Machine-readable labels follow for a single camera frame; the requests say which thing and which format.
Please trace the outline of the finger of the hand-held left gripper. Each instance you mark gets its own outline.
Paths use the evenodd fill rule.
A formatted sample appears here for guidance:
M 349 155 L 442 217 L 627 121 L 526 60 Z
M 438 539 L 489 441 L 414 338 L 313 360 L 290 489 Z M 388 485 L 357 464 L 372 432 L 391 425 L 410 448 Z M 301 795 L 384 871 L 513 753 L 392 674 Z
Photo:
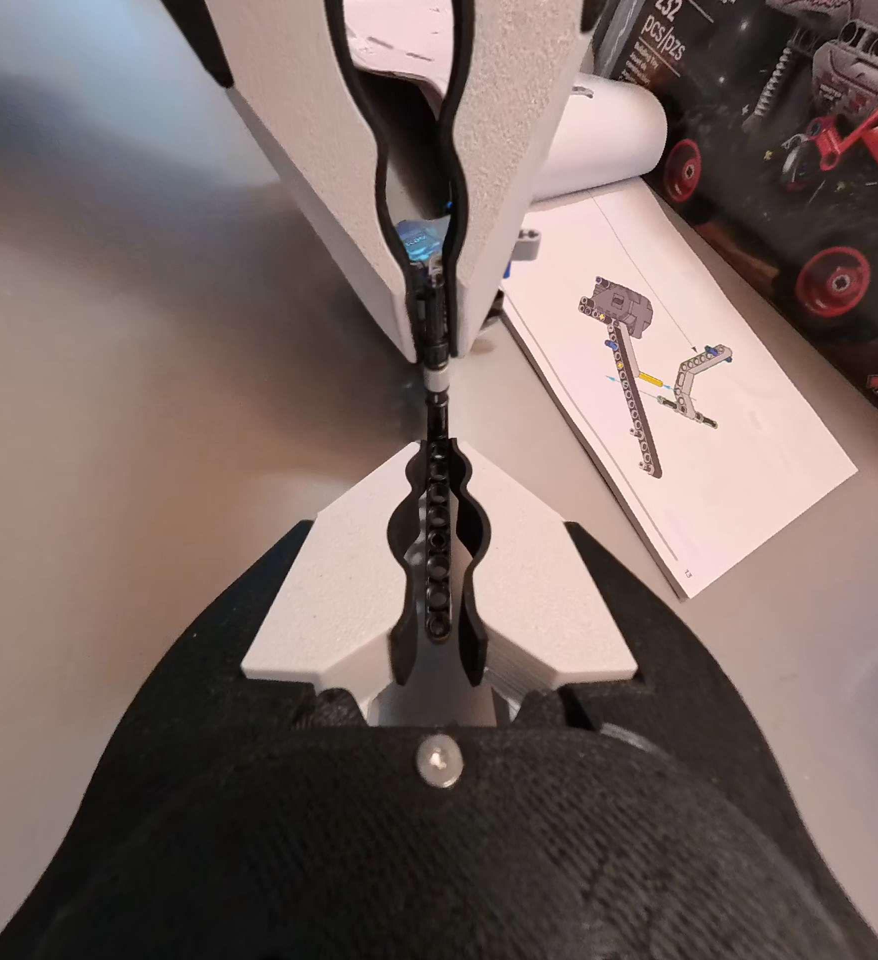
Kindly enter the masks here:
M 229 100 L 375 323 L 414 360 L 409 267 L 385 204 L 341 2 L 212 1 Z
M 588 3 L 452 2 L 452 10 L 445 288 L 460 357 L 498 292 L 588 47 Z

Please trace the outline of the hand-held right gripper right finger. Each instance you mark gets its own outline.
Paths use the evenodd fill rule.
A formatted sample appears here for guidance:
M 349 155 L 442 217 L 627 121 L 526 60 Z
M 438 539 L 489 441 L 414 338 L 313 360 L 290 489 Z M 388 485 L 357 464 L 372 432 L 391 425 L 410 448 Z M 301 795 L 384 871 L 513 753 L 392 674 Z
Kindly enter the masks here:
M 564 518 L 466 442 L 454 444 L 458 646 L 509 723 L 531 693 L 629 682 L 629 649 Z

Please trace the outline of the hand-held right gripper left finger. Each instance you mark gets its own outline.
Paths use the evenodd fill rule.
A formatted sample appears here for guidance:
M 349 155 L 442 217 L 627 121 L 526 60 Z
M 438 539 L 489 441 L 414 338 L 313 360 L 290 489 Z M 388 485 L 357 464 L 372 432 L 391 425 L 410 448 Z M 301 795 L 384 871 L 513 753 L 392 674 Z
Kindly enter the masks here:
M 421 534 L 425 484 L 411 442 L 321 510 L 242 660 L 250 680 L 348 691 L 362 717 L 416 661 L 409 550 Z

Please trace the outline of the grey toy brick beam assembly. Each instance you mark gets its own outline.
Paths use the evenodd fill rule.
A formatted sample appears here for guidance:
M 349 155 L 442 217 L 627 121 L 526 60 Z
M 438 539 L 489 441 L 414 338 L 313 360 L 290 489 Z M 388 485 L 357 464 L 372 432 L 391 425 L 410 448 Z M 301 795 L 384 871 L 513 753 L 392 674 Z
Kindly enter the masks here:
M 424 519 L 424 628 L 435 643 L 452 630 L 448 390 L 451 357 L 443 247 L 450 216 L 401 220 L 397 236 L 416 282 L 414 331 L 425 388 L 426 455 Z

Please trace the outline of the white instruction booklet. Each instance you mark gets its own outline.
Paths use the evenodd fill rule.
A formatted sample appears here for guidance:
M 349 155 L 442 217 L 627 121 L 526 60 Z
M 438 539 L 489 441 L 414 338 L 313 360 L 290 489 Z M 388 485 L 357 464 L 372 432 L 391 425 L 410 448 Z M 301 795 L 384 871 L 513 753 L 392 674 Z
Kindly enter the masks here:
M 445 152 L 453 2 L 346 2 L 363 80 L 417 85 Z M 640 174 L 659 102 L 578 66 L 484 322 L 505 324 L 676 592 L 694 597 L 856 468 Z

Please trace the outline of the dark toy car box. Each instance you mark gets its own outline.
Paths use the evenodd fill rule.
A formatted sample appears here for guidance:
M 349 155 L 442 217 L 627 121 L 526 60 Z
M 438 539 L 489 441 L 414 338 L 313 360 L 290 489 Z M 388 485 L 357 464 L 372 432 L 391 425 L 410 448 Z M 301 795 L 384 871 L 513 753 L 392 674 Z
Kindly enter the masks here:
M 663 106 L 648 185 L 878 409 L 878 1 L 610 2 L 594 45 Z

